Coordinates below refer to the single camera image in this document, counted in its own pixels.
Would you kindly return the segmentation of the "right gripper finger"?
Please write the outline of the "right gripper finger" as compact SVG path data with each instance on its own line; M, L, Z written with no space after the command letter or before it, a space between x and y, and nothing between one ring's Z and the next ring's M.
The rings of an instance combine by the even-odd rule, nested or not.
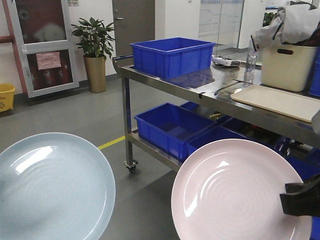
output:
M290 216L320 216L320 175L315 174L303 182L286 183L281 193L282 211Z

